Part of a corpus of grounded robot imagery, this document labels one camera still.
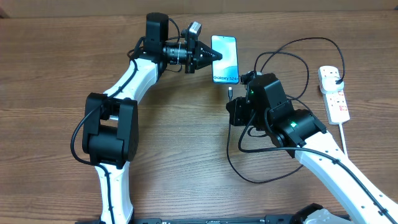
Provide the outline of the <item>Samsung Galaxy smartphone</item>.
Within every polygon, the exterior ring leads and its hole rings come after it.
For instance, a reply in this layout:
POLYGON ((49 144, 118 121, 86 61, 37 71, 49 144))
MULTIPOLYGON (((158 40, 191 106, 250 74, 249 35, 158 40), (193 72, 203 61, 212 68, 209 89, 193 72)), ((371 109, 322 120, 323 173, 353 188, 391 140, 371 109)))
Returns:
POLYGON ((239 68, 236 38, 232 36, 212 35, 211 48, 222 58, 212 63, 213 82, 219 84, 238 84, 239 68))

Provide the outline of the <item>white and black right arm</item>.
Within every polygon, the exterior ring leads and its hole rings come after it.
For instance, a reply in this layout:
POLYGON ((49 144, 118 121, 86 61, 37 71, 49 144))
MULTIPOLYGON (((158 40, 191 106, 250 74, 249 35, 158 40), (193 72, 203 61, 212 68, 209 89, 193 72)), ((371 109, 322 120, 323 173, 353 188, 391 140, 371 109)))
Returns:
POLYGON ((397 203, 383 194, 343 153, 326 126, 310 111, 294 109, 273 73, 251 71, 240 78, 244 97, 226 104, 229 124, 263 131, 273 147, 287 151, 339 201, 353 223, 397 223, 397 203))

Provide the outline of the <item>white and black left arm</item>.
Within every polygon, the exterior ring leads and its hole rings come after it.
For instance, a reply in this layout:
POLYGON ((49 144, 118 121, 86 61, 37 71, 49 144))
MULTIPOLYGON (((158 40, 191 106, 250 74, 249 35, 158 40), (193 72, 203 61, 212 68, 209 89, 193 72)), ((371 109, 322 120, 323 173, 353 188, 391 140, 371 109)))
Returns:
POLYGON ((86 99, 82 149, 97 171, 102 213, 97 223, 132 223, 134 207, 129 195, 129 165, 139 143, 138 104, 168 65, 182 65, 194 73, 220 60, 222 55, 199 41, 201 24, 194 21, 169 37, 172 19, 163 13, 146 15, 146 34, 127 54, 125 74, 104 93, 86 99))

